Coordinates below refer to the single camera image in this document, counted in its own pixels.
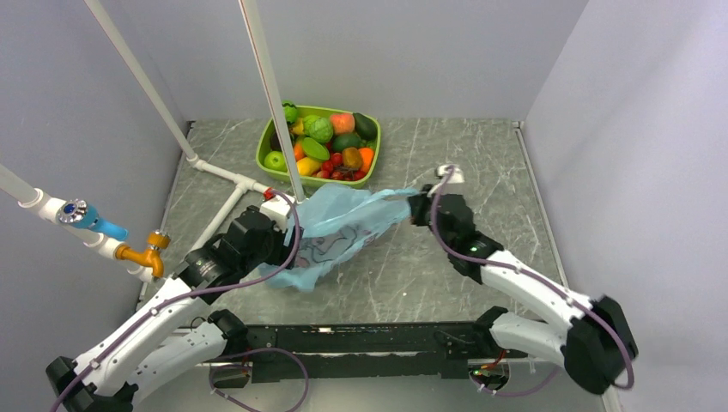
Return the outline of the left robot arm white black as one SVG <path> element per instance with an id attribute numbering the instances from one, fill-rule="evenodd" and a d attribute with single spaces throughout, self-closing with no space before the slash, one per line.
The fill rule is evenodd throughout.
<path id="1" fill-rule="evenodd" d="M 248 327 L 229 310 L 213 311 L 183 336 L 186 320 L 223 294 L 257 284 L 247 276 L 261 264 L 279 273 L 300 243 L 294 205 L 269 200 L 250 206 L 228 230 L 191 250 L 157 293 L 105 340 L 45 370 L 57 398 L 51 409 L 131 411 L 145 397 L 203 361 L 233 361 L 250 347 Z"/>

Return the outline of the fake kiwi brown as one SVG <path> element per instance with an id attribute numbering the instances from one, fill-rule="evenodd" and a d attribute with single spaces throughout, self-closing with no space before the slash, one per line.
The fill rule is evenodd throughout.
<path id="1" fill-rule="evenodd" d="M 349 170 L 358 171 L 363 165 L 363 158 L 358 148 L 349 147 L 342 151 L 342 165 Z"/>

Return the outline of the green fake lime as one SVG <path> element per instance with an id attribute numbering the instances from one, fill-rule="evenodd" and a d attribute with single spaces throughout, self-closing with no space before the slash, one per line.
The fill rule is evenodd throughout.
<path id="1" fill-rule="evenodd" d="M 360 148 L 362 145 L 361 138 L 355 133 L 344 133 L 335 136 L 331 141 L 331 151 L 334 153 L 342 153 L 346 148 Z"/>

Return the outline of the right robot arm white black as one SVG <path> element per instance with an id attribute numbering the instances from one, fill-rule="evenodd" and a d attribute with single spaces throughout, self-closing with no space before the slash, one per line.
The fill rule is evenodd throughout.
<path id="1" fill-rule="evenodd" d="M 574 292 L 521 262 L 501 243 L 479 232 L 460 195 L 431 195 L 424 186 L 409 197 L 411 222 L 428 227 L 452 267 L 474 282 L 496 288 L 534 312 L 537 321 L 493 307 L 475 323 L 473 344 L 484 356 L 515 349 L 562 368 L 583 390 L 602 395 L 630 390 L 637 344 L 621 305 Z"/>

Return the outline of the fake peach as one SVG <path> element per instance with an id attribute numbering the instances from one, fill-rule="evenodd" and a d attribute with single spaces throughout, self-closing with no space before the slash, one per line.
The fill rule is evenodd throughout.
<path id="1" fill-rule="evenodd" d="M 349 112 L 332 113 L 329 116 L 335 136 L 353 133 L 355 131 L 355 117 Z"/>

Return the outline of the green fake custard apple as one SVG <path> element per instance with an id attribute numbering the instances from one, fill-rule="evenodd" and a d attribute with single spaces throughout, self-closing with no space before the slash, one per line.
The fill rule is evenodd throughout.
<path id="1" fill-rule="evenodd" d="M 334 128 L 328 118 L 317 118 L 309 124 L 307 135 L 316 142 L 326 144 L 334 136 Z"/>

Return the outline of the light green fake mango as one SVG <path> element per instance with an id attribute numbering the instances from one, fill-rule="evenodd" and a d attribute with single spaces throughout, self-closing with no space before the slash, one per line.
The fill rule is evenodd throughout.
<path id="1" fill-rule="evenodd" d="M 329 149 L 311 137 L 305 137 L 300 142 L 300 145 L 306 157 L 312 160 L 324 162 L 330 159 L 331 154 Z"/>

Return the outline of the light blue plastic bag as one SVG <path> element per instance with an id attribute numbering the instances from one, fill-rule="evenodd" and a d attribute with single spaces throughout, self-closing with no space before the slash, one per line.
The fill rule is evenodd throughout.
<path id="1" fill-rule="evenodd" d="M 297 208 L 303 229 L 291 269 L 265 283 L 311 292 L 319 278 L 349 261 L 390 227 L 410 218 L 407 198 L 415 188 L 371 192 L 347 185 L 321 186 Z"/>

